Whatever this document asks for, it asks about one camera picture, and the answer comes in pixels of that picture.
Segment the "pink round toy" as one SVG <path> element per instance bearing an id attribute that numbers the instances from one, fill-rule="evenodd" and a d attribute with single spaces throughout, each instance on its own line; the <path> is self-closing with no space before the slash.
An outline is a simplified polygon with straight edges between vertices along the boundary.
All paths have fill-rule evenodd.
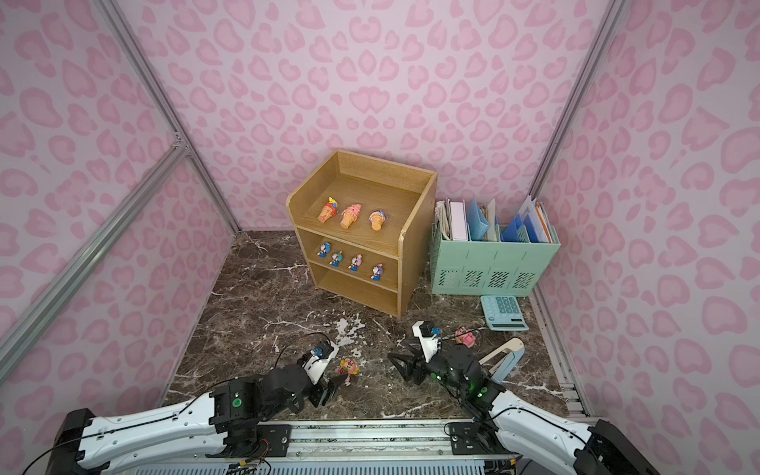
<path id="1" fill-rule="evenodd" d="M 467 330 L 460 328 L 455 332 L 455 341 L 457 344 L 463 344 L 467 348 L 472 348 L 477 341 L 476 330 Z"/>

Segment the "small teal figure toy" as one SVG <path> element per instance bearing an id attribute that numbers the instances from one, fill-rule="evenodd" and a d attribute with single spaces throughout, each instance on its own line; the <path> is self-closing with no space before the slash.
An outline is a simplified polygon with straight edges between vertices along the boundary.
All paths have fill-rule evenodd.
<path id="1" fill-rule="evenodd" d="M 340 263 L 344 260 L 344 256 L 342 255 L 341 251 L 338 251 L 337 253 L 333 253 L 331 260 L 330 260 L 330 266 L 332 267 L 339 267 Z"/>

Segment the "small blue figure toy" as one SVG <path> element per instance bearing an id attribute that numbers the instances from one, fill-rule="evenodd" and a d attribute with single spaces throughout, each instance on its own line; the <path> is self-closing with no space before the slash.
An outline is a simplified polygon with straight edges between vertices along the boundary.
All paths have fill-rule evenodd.
<path id="1" fill-rule="evenodd" d="M 318 249 L 317 255 L 320 258 L 325 258 L 331 251 L 332 245 L 325 241 L 324 243 L 321 243 L 320 248 Z"/>

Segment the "pink ice cream cone toy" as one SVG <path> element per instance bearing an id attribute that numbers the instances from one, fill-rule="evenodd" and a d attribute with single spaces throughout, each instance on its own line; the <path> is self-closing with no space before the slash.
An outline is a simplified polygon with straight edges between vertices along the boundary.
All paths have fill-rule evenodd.
<path id="1" fill-rule="evenodd" d="M 353 223 L 355 223 L 358 220 L 358 217 L 361 212 L 361 205 L 360 204 L 353 204 L 348 206 L 344 211 L 342 211 L 342 219 L 340 220 L 340 226 L 347 230 L 349 229 Z"/>

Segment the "wooden three-tier shelf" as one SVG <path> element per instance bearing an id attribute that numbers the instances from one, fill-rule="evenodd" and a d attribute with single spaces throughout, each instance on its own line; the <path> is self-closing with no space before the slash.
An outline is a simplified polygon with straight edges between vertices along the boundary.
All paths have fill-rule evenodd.
<path id="1" fill-rule="evenodd" d="M 404 316 L 428 263 L 429 234 L 437 192 L 437 174 L 423 168 L 339 150 L 317 167 L 287 198 L 286 206 L 312 277 L 318 288 L 396 318 Z M 318 215 L 332 197 L 338 215 L 321 224 Z M 342 211 L 361 205 L 358 220 L 347 230 Z M 387 221 L 374 232 L 369 215 L 382 210 Z M 325 258 L 321 243 L 332 245 Z M 342 252 L 339 267 L 330 266 Z M 358 271 L 348 269 L 361 253 Z M 372 268 L 384 265 L 379 281 Z"/>

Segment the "sprinkled ice cream cone toy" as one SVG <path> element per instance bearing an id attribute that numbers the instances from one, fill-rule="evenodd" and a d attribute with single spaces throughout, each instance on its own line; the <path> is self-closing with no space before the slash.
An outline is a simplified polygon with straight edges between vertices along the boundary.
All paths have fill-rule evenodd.
<path id="1" fill-rule="evenodd" d="M 336 217 L 336 215 L 338 215 L 338 202 L 336 202 L 334 198 L 329 197 L 328 201 L 322 207 L 322 210 L 318 215 L 318 221 L 321 224 L 324 224 L 326 221 L 332 219 L 333 217 Z"/>

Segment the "small purple figure toy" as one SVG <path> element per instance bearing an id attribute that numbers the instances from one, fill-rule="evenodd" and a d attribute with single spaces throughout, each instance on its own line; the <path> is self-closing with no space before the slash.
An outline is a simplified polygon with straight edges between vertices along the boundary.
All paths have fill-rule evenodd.
<path id="1" fill-rule="evenodd" d="M 379 281 L 383 274 L 384 274 L 384 265 L 382 263 L 378 263 L 372 268 L 371 279 L 373 281 Z"/>

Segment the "blue pink pig figure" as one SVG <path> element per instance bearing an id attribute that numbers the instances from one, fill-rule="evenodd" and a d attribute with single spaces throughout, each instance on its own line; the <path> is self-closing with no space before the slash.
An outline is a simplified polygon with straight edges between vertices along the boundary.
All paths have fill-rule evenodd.
<path id="1" fill-rule="evenodd" d="M 361 267 L 362 263 L 363 263 L 363 256 L 361 253 L 358 253 L 358 255 L 354 255 L 354 257 L 352 257 L 350 261 L 350 266 L 348 267 L 348 269 L 350 271 L 356 272 Z"/>

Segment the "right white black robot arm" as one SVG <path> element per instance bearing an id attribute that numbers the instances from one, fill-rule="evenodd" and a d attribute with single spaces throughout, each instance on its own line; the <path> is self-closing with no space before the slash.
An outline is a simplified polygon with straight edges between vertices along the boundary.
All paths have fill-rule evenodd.
<path id="1" fill-rule="evenodd" d="M 657 470 L 618 427 L 553 415 L 491 379 L 464 344 L 431 356 L 423 350 L 388 354 L 407 382 L 431 379 L 472 418 L 473 439 L 487 453 L 518 453 L 554 474 L 655 474 Z"/>

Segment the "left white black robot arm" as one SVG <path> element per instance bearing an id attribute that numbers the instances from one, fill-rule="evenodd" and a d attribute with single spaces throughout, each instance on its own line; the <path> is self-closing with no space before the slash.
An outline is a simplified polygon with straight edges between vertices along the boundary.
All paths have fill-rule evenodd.
<path id="1" fill-rule="evenodd" d="M 70 412 L 49 452 L 49 474 L 115 474 L 176 458 L 241 459 L 283 456 L 291 427 L 282 413 L 327 405 L 346 376 L 324 376 L 324 364 L 290 364 L 265 376 L 233 378 L 187 402 L 126 416 Z"/>

